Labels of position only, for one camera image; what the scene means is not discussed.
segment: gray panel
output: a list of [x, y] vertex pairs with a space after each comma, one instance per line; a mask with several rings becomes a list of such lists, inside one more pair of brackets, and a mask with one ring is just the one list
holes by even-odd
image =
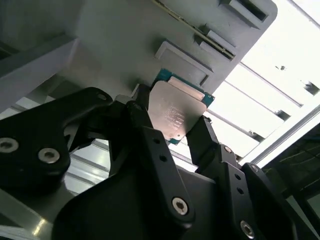
[[161, 43], [168, 39], [200, 62], [213, 69], [213, 81], [206, 81], [205, 91], [213, 93], [219, 84], [253, 46], [276, 17], [271, 0], [261, 1], [270, 13], [261, 30], [249, 27], [218, 0], [163, 0], [175, 12], [196, 27], [207, 25], [231, 45], [239, 48], [235, 59], [226, 64], [195, 43], [195, 33], [168, 15], [151, 0], [42, 0], [8, 1], [3, 35], [12, 47], [39, 44], [59, 30], [80, 39], [71, 66], [63, 75], [81, 87], [98, 87], [113, 98], [129, 96], [137, 83], [151, 85], [162, 67], [154, 58]]
[[190, 83], [202, 86], [206, 81], [212, 81], [213, 71], [188, 55], [182, 49], [168, 41], [164, 41], [155, 57], [161, 60], [161, 65], [184, 78]]
[[66, 35], [0, 61], [0, 112], [9, 108], [72, 59], [75, 40]]

